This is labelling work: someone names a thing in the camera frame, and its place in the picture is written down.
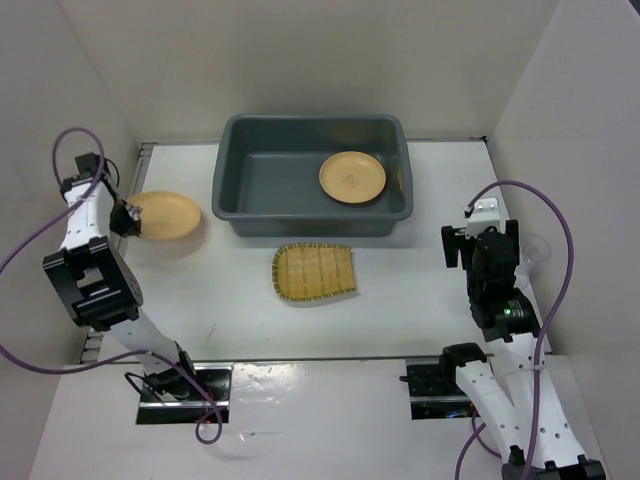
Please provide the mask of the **tan plate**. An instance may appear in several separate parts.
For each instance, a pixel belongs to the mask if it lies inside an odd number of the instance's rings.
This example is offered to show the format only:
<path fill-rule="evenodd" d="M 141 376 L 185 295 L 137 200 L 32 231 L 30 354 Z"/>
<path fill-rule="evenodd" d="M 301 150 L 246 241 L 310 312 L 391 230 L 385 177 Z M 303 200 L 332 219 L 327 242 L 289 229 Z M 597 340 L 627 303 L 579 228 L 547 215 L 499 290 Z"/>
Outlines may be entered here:
<path fill-rule="evenodd" d="M 176 192 L 141 192 L 128 202 L 141 209 L 140 237 L 147 240 L 185 237 L 198 227 L 202 217 L 197 203 Z"/>
<path fill-rule="evenodd" d="M 384 190 L 386 181 L 381 162 L 357 151 L 336 153 L 326 159 L 319 170 L 323 191 L 332 199 L 346 204 L 374 200 Z"/>

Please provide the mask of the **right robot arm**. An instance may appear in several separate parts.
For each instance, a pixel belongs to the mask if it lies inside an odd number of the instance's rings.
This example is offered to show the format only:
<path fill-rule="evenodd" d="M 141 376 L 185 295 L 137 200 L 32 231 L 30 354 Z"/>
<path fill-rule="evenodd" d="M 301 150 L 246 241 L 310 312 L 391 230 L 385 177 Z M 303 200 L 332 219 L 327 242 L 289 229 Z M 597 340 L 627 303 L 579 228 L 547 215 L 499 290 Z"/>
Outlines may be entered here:
<path fill-rule="evenodd" d="M 447 266 L 466 272 L 470 311 L 486 346 L 444 348 L 438 381 L 474 405 L 498 448 L 502 478 L 605 478 L 602 463 L 589 458 L 574 435 L 536 347 L 538 319 L 515 285 L 517 222 L 508 221 L 504 232 L 493 222 L 472 235 L 444 226 L 441 235 Z"/>

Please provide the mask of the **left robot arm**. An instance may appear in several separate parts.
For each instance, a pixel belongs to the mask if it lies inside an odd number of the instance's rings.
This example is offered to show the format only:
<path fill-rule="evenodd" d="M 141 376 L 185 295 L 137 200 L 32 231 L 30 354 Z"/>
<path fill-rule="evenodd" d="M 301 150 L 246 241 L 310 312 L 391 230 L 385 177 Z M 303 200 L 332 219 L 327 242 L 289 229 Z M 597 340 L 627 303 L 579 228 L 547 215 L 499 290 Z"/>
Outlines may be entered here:
<path fill-rule="evenodd" d="M 78 174 L 61 185 L 74 211 L 59 251 L 43 259 L 44 271 L 76 325 L 109 333 L 136 356 L 147 389 L 188 399 L 199 375 L 188 354 L 142 310 L 140 284 L 110 239 L 140 235 L 141 209 L 119 197 L 108 169 L 98 172 L 99 155 L 75 162 Z"/>

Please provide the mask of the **grey plastic bin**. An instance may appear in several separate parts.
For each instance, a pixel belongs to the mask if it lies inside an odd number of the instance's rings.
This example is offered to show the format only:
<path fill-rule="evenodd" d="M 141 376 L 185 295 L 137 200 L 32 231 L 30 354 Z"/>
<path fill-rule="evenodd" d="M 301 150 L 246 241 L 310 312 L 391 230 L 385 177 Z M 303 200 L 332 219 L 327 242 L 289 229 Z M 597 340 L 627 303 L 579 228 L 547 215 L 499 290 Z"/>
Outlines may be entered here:
<path fill-rule="evenodd" d="M 348 204 L 321 186 L 322 165 L 348 151 L 384 170 L 371 200 Z M 211 209 L 243 237 L 387 236 L 414 209 L 401 123 L 388 114 L 236 115 L 219 144 Z"/>

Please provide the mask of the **clear plastic cup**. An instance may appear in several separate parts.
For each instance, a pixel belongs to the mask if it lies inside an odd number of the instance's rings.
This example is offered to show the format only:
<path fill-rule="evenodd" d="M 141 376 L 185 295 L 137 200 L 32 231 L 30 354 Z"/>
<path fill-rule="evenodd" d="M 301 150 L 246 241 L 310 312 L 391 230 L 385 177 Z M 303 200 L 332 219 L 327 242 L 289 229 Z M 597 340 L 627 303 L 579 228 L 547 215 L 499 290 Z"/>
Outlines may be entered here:
<path fill-rule="evenodd" d="M 515 286 L 526 288 L 531 274 L 537 270 L 551 255 L 548 242 L 541 236 L 526 233 L 520 238 L 520 263 L 515 269 Z"/>

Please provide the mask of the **woven bamboo tray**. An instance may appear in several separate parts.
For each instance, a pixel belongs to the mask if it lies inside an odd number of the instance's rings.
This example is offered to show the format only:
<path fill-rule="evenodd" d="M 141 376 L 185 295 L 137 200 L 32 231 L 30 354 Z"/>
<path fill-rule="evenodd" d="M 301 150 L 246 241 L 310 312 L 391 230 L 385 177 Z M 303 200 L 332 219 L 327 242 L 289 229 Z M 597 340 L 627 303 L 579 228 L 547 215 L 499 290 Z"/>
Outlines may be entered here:
<path fill-rule="evenodd" d="M 275 293 L 287 302 L 312 302 L 357 290 L 349 246 L 302 242 L 280 247 L 271 266 Z"/>

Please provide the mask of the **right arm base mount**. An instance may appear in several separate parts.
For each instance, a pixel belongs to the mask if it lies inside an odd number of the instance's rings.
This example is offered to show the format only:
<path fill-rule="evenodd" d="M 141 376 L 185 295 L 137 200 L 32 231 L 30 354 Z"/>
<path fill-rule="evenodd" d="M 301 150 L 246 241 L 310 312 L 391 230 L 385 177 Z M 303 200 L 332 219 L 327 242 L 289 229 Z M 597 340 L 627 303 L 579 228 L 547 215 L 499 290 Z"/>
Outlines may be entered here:
<path fill-rule="evenodd" d="M 408 388 L 413 420 L 483 415 L 488 379 L 494 375 L 487 355 L 472 343 L 446 347 L 438 357 L 409 358 L 399 377 Z"/>

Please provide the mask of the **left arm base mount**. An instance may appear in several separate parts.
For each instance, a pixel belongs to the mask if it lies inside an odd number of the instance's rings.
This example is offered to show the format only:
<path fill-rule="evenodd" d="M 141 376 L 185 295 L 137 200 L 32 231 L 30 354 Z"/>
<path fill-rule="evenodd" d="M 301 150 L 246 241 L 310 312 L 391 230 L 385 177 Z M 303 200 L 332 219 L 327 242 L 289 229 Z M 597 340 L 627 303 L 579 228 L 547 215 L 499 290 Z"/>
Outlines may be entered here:
<path fill-rule="evenodd" d="M 216 402 L 223 424 L 229 421 L 233 367 L 215 363 L 196 363 L 196 380 Z M 138 425 L 215 424 L 218 420 L 211 403 L 188 384 L 188 394 L 177 398 L 154 391 L 141 374 L 126 372 L 125 380 L 138 395 L 136 423 Z"/>

